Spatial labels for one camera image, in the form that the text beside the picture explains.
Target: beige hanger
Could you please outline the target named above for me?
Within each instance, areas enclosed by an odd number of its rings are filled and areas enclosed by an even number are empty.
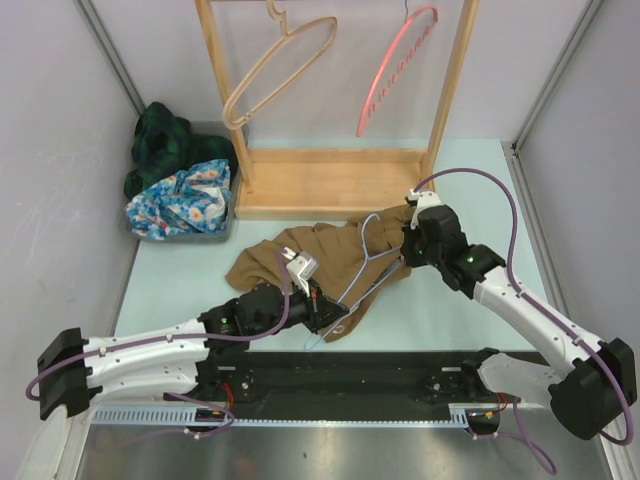
[[[287,28],[287,12],[286,10],[278,11],[275,7],[275,0],[267,0],[267,11],[269,12],[269,16],[274,20],[280,22],[280,31],[281,37],[280,39],[262,56],[262,58],[256,63],[249,73],[242,79],[242,81],[238,84],[236,89],[231,93],[229,98],[224,104],[224,109],[222,110],[222,119],[224,124],[230,130],[236,130],[242,127],[245,123],[247,123],[256,113],[258,113],[262,108],[264,108],[267,103],[273,100],[277,95],[282,93],[291,82],[293,82],[298,76],[302,74],[309,66],[315,62],[320,55],[322,55],[327,48],[333,43],[333,40],[336,37],[336,31],[338,29],[338,19],[336,17],[321,17],[315,20],[310,21],[309,23],[305,23],[295,30],[289,31]],[[255,107],[249,110],[246,115],[233,119],[232,114],[233,110],[238,102],[240,96],[244,93],[247,87],[251,84],[251,82],[256,78],[260,70],[264,68],[264,66],[269,63],[269,61],[287,45],[294,38],[303,34],[307,30],[310,30],[313,27],[317,27],[318,25],[331,25],[331,34],[329,35],[329,39],[326,43],[318,50],[304,65],[302,65],[298,70],[296,70],[293,75],[287,78],[278,88],[276,88],[273,92],[267,95],[264,100],[258,103]]]

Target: blue floral fabric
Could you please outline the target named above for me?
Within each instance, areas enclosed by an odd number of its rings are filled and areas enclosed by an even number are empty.
[[[160,180],[125,207],[132,232],[164,240],[179,234],[224,230],[230,177],[227,160],[211,160]]]

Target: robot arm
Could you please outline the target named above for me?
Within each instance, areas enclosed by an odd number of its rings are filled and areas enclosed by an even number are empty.
[[[628,345],[619,339],[603,342],[529,293],[517,277],[510,278],[500,256],[484,245],[467,243],[457,215],[434,192],[411,191],[407,201],[416,210],[403,228],[401,253],[406,264],[435,267],[452,290],[503,318],[549,364],[540,366],[486,349],[475,367],[488,390],[550,406],[574,435],[592,438],[622,413],[622,407],[586,344],[613,372],[627,403],[636,401],[635,365]]]
[[[60,405],[72,417],[106,399],[162,399],[167,392],[195,395],[220,383],[217,358],[247,350],[251,340],[268,335],[279,321],[284,321],[279,330],[303,324],[316,333],[349,312],[325,297],[310,278],[316,268],[312,257],[290,250],[284,257],[290,260],[289,275],[300,286],[287,297],[286,319],[285,294],[275,285],[259,284],[197,319],[162,330],[86,340],[79,328],[63,331],[38,359],[40,375],[27,390],[29,396],[39,384],[39,397],[31,397],[40,402],[40,418],[45,420]]]

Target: white wall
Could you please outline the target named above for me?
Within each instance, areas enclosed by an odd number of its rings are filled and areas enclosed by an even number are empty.
[[[163,101],[194,121],[221,118],[215,77],[192,1],[95,3],[145,102]],[[367,128],[367,139],[374,143],[429,135],[446,68],[448,50],[441,47],[452,38],[452,17],[460,0],[432,3],[441,11],[442,22],[416,57],[413,70],[392,89],[394,97],[385,101],[384,110]],[[410,11],[423,5],[416,0],[408,4]],[[512,140],[585,4],[586,0],[482,0],[446,134]],[[338,38],[333,51],[298,85],[250,122],[252,142],[356,143],[350,117],[357,120],[373,72],[404,19],[404,2],[310,0],[278,5],[288,9],[292,26],[303,18],[336,15]],[[214,6],[237,82],[277,38],[277,24],[268,18],[263,2]],[[310,49],[311,43],[301,48]]]
[[[572,314],[603,338],[629,343],[636,362],[638,18],[637,0],[605,3],[522,149],[526,178]],[[633,410],[640,421],[637,404]],[[640,453],[640,441],[635,446]]]
[[[24,388],[65,328],[106,334],[135,242],[118,230],[135,115],[74,2],[0,6],[0,478],[39,424]]]

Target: red wire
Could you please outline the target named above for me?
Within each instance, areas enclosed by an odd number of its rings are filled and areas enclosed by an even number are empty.
[[[504,412],[509,406],[509,402],[507,402],[507,398],[502,393],[497,393],[496,395],[498,396],[498,401],[501,404],[500,410],[498,410],[498,412]]]
[[[228,383],[223,383],[221,387],[224,389],[225,392],[227,392],[227,403],[229,404],[228,408],[233,407],[233,402],[235,399],[233,398],[233,391],[231,390],[231,387],[229,386]]]

